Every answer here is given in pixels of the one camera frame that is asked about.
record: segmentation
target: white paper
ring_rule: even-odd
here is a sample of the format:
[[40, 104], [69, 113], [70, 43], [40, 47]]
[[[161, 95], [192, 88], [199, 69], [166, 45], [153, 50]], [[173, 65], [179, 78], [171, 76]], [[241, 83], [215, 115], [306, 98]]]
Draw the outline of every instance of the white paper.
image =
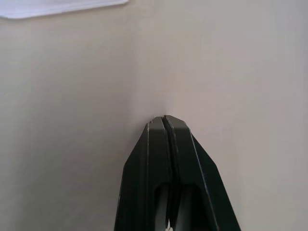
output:
[[0, 16], [11, 19], [29, 18], [126, 2], [128, 0], [0, 0]]

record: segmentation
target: black plastic object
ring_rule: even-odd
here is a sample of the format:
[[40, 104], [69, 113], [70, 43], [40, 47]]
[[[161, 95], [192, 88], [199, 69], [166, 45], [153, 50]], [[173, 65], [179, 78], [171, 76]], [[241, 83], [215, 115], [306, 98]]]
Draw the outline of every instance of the black plastic object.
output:
[[218, 169], [186, 123], [145, 126], [125, 163], [115, 231], [240, 231]]

